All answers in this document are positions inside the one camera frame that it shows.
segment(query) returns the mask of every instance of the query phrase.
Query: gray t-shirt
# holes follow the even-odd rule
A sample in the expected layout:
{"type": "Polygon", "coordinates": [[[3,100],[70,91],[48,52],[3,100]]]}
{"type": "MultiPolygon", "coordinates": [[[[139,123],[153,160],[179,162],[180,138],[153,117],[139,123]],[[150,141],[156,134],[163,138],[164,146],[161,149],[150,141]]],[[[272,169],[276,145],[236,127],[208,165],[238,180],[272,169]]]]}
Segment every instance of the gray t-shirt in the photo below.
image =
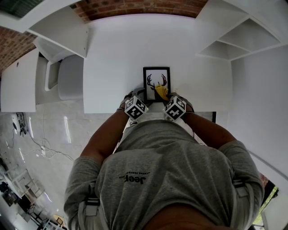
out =
{"type": "Polygon", "coordinates": [[[230,226],[234,178],[250,183],[254,212],[263,188],[245,146],[234,141],[219,150],[202,146],[179,125],[153,120],[136,125],[102,165],[80,157],[74,162],[64,211],[70,230],[77,209],[96,181],[109,229],[142,229],[165,206],[191,205],[218,226],[230,226]]]}

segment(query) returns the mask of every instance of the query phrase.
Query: black picture frame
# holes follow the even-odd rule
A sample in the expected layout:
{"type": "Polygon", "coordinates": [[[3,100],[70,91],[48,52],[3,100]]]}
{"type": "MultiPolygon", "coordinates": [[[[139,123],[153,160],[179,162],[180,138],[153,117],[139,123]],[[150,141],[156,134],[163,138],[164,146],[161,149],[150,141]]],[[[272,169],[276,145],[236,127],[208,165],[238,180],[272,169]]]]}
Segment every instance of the black picture frame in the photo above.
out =
{"type": "Polygon", "coordinates": [[[162,102],[162,100],[148,100],[147,99],[147,76],[146,71],[147,70],[166,70],[167,71],[167,88],[168,93],[171,93],[171,87],[170,87],[170,67],[143,67],[143,85],[144,85],[144,103],[153,103],[153,102],[162,102]]]}

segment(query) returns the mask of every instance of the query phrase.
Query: fiducial marker cube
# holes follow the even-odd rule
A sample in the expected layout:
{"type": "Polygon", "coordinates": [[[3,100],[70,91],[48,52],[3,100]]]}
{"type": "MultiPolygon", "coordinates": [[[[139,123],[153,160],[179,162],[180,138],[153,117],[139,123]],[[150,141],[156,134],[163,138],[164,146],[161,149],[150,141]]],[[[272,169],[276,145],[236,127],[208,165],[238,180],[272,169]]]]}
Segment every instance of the fiducial marker cube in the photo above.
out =
{"type": "Polygon", "coordinates": [[[186,112],[186,102],[178,97],[173,97],[172,100],[165,106],[164,113],[173,120],[177,120],[186,112]]]}
{"type": "Polygon", "coordinates": [[[134,120],[137,120],[141,115],[149,110],[148,107],[136,96],[127,100],[125,103],[125,113],[134,120]]]}

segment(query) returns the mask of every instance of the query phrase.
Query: person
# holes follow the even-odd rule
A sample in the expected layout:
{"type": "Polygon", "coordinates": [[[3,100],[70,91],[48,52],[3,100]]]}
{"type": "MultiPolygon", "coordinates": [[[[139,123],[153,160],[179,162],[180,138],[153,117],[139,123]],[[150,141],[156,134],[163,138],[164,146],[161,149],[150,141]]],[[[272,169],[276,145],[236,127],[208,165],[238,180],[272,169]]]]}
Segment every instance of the person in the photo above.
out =
{"type": "Polygon", "coordinates": [[[187,102],[181,118],[207,146],[167,120],[142,122],[123,133],[129,117],[121,103],[74,162],[64,203],[70,230],[98,229],[89,218],[79,219],[80,204],[91,194],[99,198],[104,225],[111,230],[250,227],[264,193],[250,154],[181,99],[187,102]]]}

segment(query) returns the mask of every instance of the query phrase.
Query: brick wall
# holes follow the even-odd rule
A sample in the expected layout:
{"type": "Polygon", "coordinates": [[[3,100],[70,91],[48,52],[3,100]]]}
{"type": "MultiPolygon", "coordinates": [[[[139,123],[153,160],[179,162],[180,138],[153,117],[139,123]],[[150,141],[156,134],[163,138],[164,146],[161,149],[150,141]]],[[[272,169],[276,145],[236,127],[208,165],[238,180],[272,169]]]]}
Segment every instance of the brick wall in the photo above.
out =
{"type": "Polygon", "coordinates": [[[35,38],[28,32],[22,34],[0,27],[0,76],[4,69],[35,48],[32,43],[35,38]]]}
{"type": "MultiPolygon", "coordinates": [[[[208,0],[82,0],[71,8],[85,22],[134,13],[166,13],[197,17],[208,0]]],[[[36,38],[0,27],[0,77],[4,69],[35,48],[36,38]]]]}

